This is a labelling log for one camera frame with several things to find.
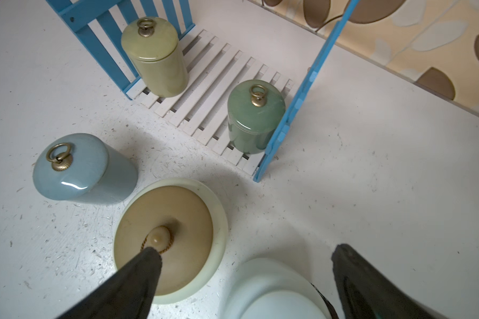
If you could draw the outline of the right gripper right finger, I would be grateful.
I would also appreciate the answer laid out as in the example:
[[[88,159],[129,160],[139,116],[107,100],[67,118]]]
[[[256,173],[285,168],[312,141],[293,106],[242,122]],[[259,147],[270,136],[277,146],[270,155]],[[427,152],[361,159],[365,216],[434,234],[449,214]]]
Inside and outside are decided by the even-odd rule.
[[[434,318],[350,245],[336,246],[331,260],[346,318]]]

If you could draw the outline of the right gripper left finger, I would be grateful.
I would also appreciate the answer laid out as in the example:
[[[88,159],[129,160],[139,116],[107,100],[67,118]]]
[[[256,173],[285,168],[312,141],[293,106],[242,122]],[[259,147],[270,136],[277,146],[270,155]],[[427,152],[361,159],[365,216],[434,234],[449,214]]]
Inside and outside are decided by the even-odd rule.
[[[162,270],[148,247],[60,318],[147,318]]]

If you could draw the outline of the cream jar with tan lid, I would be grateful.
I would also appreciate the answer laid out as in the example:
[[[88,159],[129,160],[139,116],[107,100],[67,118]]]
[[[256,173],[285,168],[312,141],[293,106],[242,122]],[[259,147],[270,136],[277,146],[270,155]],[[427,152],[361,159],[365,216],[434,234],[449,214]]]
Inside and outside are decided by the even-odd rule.
[[[161,256],[154,304],[174,304],[203,288],[222,262],[228,219],[217,195],[203,183],[163,179],[126,206],[114,236],[116,269],[147,248]]]

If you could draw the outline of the white ceramic jar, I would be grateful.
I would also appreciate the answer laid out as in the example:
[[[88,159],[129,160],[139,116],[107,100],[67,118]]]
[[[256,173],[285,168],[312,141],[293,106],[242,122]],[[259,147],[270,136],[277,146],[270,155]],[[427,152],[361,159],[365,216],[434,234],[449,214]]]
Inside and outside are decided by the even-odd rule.
[[[332,304],[297,271],[275,259],[240,265],[220,318],[337,318]]]

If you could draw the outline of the blue-grey tea canister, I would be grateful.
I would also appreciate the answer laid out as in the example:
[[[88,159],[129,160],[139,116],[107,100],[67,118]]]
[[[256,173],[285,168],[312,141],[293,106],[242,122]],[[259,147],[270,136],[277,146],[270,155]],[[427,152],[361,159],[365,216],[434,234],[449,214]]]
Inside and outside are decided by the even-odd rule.
[[[137,167],[127,157],[86,133],[49,144],[33,169],[36,190],[55,201],[112,205],[125,200],[137,181]]]

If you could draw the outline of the blue and white wooden shelf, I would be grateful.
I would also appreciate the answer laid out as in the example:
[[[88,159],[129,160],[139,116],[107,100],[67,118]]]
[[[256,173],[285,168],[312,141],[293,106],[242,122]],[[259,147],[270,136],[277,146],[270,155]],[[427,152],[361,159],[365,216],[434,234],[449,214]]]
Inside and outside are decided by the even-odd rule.
[[[189,72],[189,83],[179,95],[163,98],[145,83],[121,45],[122,31],[112,15],[118,9],[128,23],[138,19],[131,1],[51,1],[51,8],[131,100],[159,117],[259,182],[290,131],[291,123],[315,82],[344,26],[339,21],[315,58],[304,80],[296,85],[288,77],[195,25],[188,1],[142,1],[147,15],[164,13],[176,29]],[[228,98],[242,82],[262,80],[282,93],[285,114],[277,123],[267,148],[255,154],[243,151],[228,133]]]

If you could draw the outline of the green tea canister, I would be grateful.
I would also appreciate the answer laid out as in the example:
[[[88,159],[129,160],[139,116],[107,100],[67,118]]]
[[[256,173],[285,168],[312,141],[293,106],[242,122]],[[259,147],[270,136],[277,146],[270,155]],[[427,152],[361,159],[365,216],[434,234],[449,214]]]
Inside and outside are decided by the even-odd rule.
[[[241,82],[231,91],[227,108],[230,142],[248,155],[264,152],[286,112],[282,93],[255,79]]]

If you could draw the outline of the yellow-green tea canister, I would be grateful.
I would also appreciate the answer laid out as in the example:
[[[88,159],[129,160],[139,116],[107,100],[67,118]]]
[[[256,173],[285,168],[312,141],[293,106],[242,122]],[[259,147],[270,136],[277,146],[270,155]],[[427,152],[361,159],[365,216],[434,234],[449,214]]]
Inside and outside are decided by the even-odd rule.
[[[184,92],[189,75],[177,30],[170,22],[139,18],[125,28],[121,45],[153,94],[170,98]]]

